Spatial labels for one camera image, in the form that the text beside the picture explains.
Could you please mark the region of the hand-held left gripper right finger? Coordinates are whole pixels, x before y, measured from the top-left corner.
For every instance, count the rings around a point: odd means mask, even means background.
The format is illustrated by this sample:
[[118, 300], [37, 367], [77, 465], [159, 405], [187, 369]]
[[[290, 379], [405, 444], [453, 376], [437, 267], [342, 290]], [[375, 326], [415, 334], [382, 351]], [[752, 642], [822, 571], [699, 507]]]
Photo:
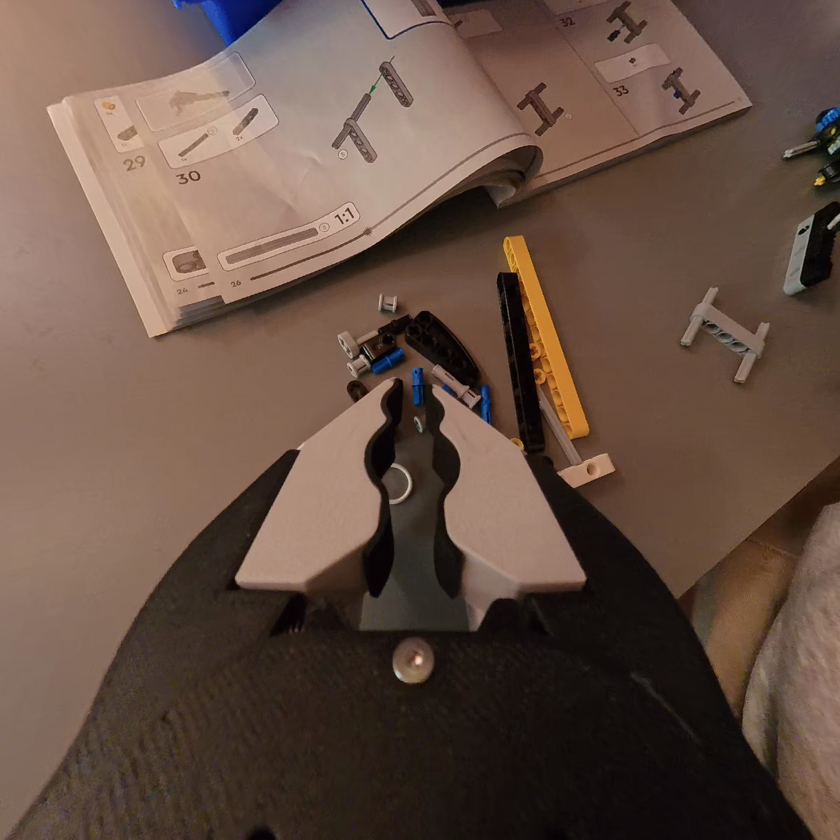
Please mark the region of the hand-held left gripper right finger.
[[437, 501], [434, 568], [469, 617], [494, 602], [578, 592], [586, 575], [521, 450], [435, 385], [427, 397]]

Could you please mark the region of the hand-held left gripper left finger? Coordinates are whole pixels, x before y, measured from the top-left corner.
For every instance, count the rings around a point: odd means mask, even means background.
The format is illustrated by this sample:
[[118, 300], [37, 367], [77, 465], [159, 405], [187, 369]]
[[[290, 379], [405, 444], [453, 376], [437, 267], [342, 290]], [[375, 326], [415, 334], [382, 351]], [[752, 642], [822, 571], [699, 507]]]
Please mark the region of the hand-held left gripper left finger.
[[288, 452], [287, 476], [236, 573], [239, 588], [349, 604], [382, 593], [395, 554], [383, 479], [402, 413], [403, 381], [385, 379]]

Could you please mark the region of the pile of small lego pins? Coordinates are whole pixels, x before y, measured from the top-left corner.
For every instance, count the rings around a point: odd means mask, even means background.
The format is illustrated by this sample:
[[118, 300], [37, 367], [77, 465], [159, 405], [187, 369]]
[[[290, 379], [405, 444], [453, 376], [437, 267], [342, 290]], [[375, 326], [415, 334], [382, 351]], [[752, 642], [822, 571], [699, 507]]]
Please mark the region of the pile of small lego pins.
[[[412, 350], [406, 344], [404, 330], [415, 316], [402, 315], [360, 336], [354, 336], [351, 332], [346, 331], [338, 334], [337, 341], [342, 351], [349, 358], [348, 369], [356, 381], [367, 374], [383, 375], [404, 362], [405, 352], [399, 344], [399, 340], [403, 340], [404, 344]], [[425, 374], [428, 372], [447, 393], [457, 397], [468, 408], [477, 410], [486, 423], [492, 423], [492, 404], [488, 385], [482, 385], [479, 382], [475, 387], [469, 388], [467, 385], [457, 382], [441, 366], [432, 364], [426, 359], [425, 361], [427, 363], [426, 369], [416, 366], [412, 372], [413, 404], [415, 406], [424, 406], [426, 393], [431, 391], [431, 386], [425, 384]]]

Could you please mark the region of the grey H-shaped lego assembly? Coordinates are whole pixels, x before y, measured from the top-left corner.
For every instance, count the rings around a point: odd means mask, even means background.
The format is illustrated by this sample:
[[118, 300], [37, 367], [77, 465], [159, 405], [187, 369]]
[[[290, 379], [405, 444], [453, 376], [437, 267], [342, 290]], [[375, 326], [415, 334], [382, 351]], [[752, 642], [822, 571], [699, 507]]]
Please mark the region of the grey H-shaped lego assembly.
[[764, 351], [770, 324], [762, 322], [751, 332], [715, 306], [719, 289], [710, 287], [689, 316], [688, 327], [679, 340], [682, 347], [690, 347], [699, 332], [709, 334], [740, 358], [734, 382], [745, 384], [753, 366]]

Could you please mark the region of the white lego beam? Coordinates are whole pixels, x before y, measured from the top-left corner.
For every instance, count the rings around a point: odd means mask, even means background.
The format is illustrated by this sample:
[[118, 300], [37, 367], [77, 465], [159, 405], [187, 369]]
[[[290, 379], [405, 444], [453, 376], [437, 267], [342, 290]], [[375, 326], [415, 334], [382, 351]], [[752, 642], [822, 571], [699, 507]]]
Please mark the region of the white lego beam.
[[558, 476], [572, 488], [579, 488], [595, 480], [611, 475], [615, 466], [608, 454], [601, 454], [582, 460], [558, 471]]

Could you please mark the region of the thin light grey lego axle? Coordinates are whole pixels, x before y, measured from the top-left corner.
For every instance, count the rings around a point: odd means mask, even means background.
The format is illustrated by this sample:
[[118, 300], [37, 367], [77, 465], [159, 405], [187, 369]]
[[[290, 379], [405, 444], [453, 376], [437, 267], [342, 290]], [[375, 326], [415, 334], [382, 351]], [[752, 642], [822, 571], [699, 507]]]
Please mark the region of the thin light grey lego axle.
[[562, 425], [561, 420], [559, 419], [556, 413], [553, 401], [545, 395], [544, 390], [539, 386], [537, 394], [539, 399], [539, 408], [542, 413], [542, 416], [548, 424], [549, 428], [551, 429], [552, 434], [557, 439], [570, 465], [582, 465], [583, 460], [578, 454], [575, 447], [573, 446], [569, 435], [565, 431], [564, 426]]

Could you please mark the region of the long black lego beam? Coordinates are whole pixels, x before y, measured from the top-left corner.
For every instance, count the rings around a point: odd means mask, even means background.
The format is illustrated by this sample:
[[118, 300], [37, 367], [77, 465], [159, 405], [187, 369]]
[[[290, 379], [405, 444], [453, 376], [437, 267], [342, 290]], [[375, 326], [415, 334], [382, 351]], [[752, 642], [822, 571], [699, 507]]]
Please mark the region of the long black lego beam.
[[518, 275], [500, 272], [497, 275], [497, 294], [519, 438], [527, 455], [542, 455], [545, 450], [542, 415]]

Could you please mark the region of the black curved lego panel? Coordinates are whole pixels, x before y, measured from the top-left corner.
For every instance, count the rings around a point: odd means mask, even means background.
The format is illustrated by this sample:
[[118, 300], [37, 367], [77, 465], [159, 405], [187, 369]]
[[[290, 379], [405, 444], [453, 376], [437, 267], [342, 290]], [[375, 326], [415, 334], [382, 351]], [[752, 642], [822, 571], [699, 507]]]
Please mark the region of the black curved lego panel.
[[430, 311], [420, 311], [406, 325], [406, 344], [428, 362], [441, 366], [457, 382], [475, 387], [480, 380], [476, 361], [453, 332]]

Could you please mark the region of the long yellow lego beam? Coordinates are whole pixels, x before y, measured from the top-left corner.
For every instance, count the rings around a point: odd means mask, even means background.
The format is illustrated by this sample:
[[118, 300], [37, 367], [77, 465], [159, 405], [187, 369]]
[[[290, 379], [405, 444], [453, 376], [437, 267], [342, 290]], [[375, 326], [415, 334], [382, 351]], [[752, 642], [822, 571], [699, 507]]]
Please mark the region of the long yellow lego beam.
[[590, 425], [526, 240], [508, 236], [502, 247], [510, 270], [518, 277], [537, 385], [548, 390], [554, 414], [569, 438], [586, 437]]

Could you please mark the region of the lego instruction booklet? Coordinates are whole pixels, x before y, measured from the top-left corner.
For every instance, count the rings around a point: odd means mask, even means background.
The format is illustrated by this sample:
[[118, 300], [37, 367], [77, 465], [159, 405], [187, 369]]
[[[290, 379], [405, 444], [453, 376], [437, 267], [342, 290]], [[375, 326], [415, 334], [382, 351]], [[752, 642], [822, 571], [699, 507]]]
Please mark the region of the lego instruction booklet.
[[751, 106], [673, 2], [307, 1], [48, 114], [157, 338]]

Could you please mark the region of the black and white lego assembly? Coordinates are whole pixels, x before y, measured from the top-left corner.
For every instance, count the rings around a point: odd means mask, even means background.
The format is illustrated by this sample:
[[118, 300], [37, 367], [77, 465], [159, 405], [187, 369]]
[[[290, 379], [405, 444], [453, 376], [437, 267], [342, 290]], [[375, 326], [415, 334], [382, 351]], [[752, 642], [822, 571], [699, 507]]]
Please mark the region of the black and white lego assembly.
[[838, 234], [839, 202], [830, 202], [797, 226], [783, 292], [792, 297], [828, 279]]

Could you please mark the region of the blue and black lego assembly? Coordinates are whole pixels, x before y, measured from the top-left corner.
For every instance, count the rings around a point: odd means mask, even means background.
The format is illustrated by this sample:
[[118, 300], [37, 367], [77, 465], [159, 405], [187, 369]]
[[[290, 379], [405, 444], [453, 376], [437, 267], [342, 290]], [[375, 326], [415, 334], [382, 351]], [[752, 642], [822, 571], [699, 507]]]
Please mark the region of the blue and black lego assembly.
[[817, 114], [812, 137], [782, 153], [782, 160], [789, 161], [804, 154], [821, 151], [828, 155], [839, 152], [839, 107]]

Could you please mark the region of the person's grey sweatshirt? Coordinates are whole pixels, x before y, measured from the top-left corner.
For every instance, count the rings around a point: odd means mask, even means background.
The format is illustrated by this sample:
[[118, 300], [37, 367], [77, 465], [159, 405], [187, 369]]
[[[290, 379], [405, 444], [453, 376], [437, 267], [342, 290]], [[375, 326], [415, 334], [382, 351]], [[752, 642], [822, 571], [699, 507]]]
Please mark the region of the person's grey sweatshirt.
[[752, 667], [742, 731], [779, 780], [838, 798], [839, 505], [815, 522]]

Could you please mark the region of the blue plastic bin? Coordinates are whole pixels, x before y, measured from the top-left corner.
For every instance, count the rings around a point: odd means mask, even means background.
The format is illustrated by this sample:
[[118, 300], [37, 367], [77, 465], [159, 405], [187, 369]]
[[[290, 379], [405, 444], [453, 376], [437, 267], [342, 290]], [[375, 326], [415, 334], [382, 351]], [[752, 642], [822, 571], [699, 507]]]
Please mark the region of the blue plastic bin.
[[257, 25], [281, 1], [173, 1], [177, 9], [199, 7], [226, 46]]

